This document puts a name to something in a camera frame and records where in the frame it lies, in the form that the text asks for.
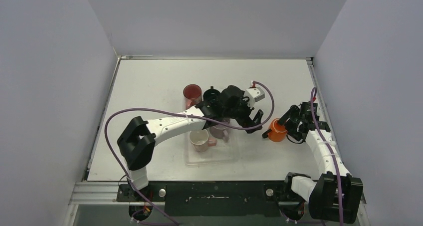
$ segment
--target wall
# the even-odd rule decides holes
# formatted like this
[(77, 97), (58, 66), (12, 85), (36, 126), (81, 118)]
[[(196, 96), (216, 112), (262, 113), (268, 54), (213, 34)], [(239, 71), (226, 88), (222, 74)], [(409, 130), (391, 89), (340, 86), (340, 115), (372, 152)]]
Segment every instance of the wall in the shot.
[(89, 0), (118, 54), (313, 56), (346, 0)]
[(422, 0), (347, 0), (314, 58), (373, 226), (422, 225)]
[(61, 225), (116, 56), (87, 0), (0, 0), (1, 225)]

